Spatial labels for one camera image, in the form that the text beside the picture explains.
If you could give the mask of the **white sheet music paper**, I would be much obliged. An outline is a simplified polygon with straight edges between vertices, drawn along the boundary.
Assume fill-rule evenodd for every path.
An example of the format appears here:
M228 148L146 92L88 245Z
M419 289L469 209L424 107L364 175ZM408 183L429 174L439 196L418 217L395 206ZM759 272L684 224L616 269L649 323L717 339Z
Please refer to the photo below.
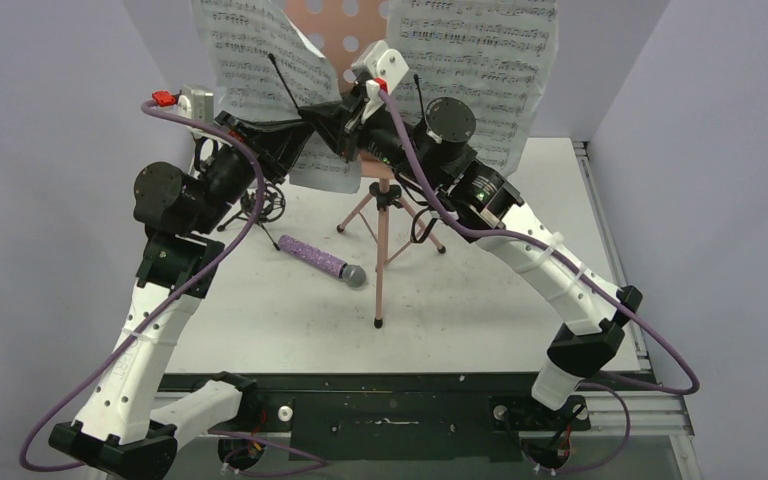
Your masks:
M191 11L216 75L221 111L251 122L292 120L301 119L300 107L339 100L330 62L273 2L194 1ZM332 153L314 131L286 178L353 194L361 168Z
M393 1L386 41L410 72L394 96L403 116L418 100L453 97L477 120L470 141L503 175L518 169L558 51L554 1Z

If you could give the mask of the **pink perforated music stand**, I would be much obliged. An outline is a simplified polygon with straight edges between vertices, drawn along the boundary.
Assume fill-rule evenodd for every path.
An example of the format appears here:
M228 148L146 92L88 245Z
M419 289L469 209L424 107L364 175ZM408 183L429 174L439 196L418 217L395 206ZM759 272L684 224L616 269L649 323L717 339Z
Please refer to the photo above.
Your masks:
M409 214L420 235L430 234L431 228L420 219L420 214L415 210L411 202L402 198L401 181L404 176L392 171L392 161L395 155L402 151L401 141L393 126L384 127L380 122L389 116L379 95L387 91L386 83L381 79L372 79L368 75L362 75L360 79L355 77L353 86L361 86L367 89L371 103L366 108L362 118L363 129L358 142L356 160L360 162L361 176L372 178L368 193L362 198L355 208L337 225L339 233L355 218L365 220L363 209L366 205L374 203L378 214L377 228L368 227L368 231L376 242L375 265L375 315L374 327L383 327L383 282L385 268L398 257L401 252L389 252L389 225L390 212L394 209L402 209Z

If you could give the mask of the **purple glitter microphone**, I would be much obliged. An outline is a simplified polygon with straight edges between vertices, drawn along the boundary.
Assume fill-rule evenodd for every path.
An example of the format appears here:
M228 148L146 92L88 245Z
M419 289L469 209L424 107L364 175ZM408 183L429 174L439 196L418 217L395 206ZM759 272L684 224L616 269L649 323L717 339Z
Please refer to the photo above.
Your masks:
M349 264L295 237L282 235L277 241L277 246L280 251L342 281L350 288L361 288L367 282L366 271L361 266Z

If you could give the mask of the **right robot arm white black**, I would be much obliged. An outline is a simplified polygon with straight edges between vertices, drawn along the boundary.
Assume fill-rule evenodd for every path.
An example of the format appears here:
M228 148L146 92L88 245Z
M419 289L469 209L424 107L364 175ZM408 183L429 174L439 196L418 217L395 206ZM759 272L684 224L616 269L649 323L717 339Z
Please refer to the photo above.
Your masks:
M355 88L341 100L304 106L301 118L344 160L367 153L419 186L439 218L466 241L496 256L560 315L562 325L525 402L528 421L553 427L568 397L612 360L641 302L586 267L469 142L477 121L460 100L440 97L418 124L392 114L380 97Z

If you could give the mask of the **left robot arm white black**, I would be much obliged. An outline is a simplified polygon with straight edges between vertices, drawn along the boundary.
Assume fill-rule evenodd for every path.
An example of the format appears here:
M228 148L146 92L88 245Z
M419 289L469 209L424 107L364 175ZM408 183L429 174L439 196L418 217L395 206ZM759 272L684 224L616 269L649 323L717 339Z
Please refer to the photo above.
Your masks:
M129 312L113 354L84 383L86 404L48 438L80 465L121 479L161 479L201 434L224 423L242 431L261 419L255 381L228 372L170 405L154 404L178 340L229 253L211 232L250 185L282 181L313 134L301 120L251 123L228 113L212 130L230 141L201 173L154 162L137 174L133 215L147 243Z

